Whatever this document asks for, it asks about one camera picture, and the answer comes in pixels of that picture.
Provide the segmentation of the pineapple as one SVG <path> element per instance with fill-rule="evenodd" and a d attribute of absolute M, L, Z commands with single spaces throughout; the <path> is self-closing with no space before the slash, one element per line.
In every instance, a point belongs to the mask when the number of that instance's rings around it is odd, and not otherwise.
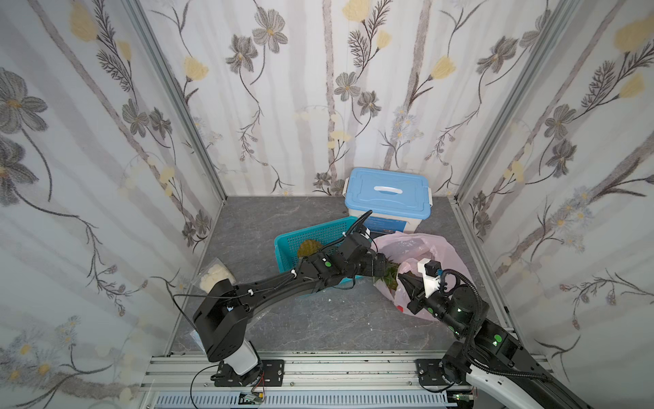
<path fill-rule="evenodd" d="M 395 293 L 398 288 L 398 269 L 399 265 L 395 262 L 387 262 L 384 273 L 381 277 L 376 277 L 374 283 L 383 283 L 391 294 Z"/>

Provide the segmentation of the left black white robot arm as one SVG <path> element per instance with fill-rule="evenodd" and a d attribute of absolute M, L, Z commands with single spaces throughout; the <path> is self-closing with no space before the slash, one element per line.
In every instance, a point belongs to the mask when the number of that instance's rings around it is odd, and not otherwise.
<path fill-rule="evenodd" d="M 274 277 L 234 285 L 216 283 L 192 316 L 206 356 L 216 368 L 211 381 L 217 387 L 258 386 L 265 366 L 253 344 L 245 339 L 247 325 L 259 311 L 286 298 L 313 294 L 355 281 L 358 276 L 381 279 L 389 261 L 371 239 L 364 222 L 366 211 L 342 236 L 299 259 L 296 267 Z"/>

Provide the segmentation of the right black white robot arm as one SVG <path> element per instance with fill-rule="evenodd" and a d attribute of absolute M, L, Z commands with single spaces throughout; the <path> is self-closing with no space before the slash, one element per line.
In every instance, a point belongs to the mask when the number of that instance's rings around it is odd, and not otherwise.
<path fill-rule="evenodd" d="M 507 408 L 589 408 L 591 405 L 546 371 L 516 336 L 487 318 L 485 302 L 471 279 L 427 263 L 427 274 L 400 274 L 408 310 L 427 312 L 456 341 L 440 359 L 450 385 L 467 383 Z"/>

